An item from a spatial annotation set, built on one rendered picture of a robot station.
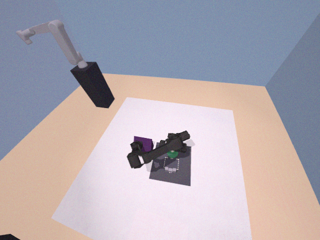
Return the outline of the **green glass bottle with white cap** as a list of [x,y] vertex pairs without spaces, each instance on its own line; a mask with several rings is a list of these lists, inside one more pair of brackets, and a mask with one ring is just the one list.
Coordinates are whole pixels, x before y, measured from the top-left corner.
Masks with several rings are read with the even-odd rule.
[[167,152],[167,155],[168,155],[169,158],[175,159],[178,156],[178,153],[179,152],[171,150],[171,151]]

